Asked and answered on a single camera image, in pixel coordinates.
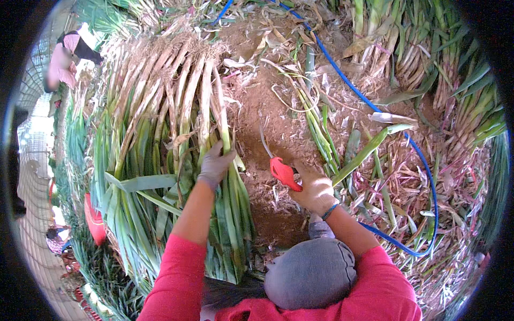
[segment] gray glove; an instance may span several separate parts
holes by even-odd
[[[219,182],[222,181],[223,176],[227,172],[228,166],[235,158],[235,150],[231,150],[228,154],[220,156],[222,152],[223,141],[219,140],[212,146],[212,148],[205,154],[201,162],[201,172],[196,181],[202,180],[207,183],[211,190],[214,191]]]

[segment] red handle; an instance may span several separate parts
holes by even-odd
[[[282,164],[282,158],[274,157],[269,160],[269,168],[273,177],[282,184],[289,186],[295,192],[301,192],[302,187],[295,182],[291,166]]]

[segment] red long-sleeve shirt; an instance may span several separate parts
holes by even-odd
[[[154,289],[138,321],[199,320],[206,249],[170,235]],[[218,311],[215,321],[421,320],[414,289],[382,247],[362,255],[350,295],[326,309],[282,310],[268,299],[246,299]]]

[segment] pruning shears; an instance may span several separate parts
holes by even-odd
[[[269,150],[269,147],[266,144],[266,140],[264,139],[264,131],[262,129],[261,124],[259,124],[259,131],[261,132],[262,144],[264,145],[264,148],[266,149],[270,157],[269,169],[273,177],[278,179],[282,184],[289,186],[293,191],[301,192],[302,187],[295,182],[292,167],[282,164],[282,158],[273,156],[273,154]]]

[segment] blade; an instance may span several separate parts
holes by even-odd
[[[264,148],[268,152],[269,157],[273,158],[273,154],[269,150],[268,145],[266,145],[266,140],[264,139],[264,130],[262,129],[262,125],[261,124],[259,124],[259,131],[261,132],[261,141],[262,141],[262,144],[264,145]]]

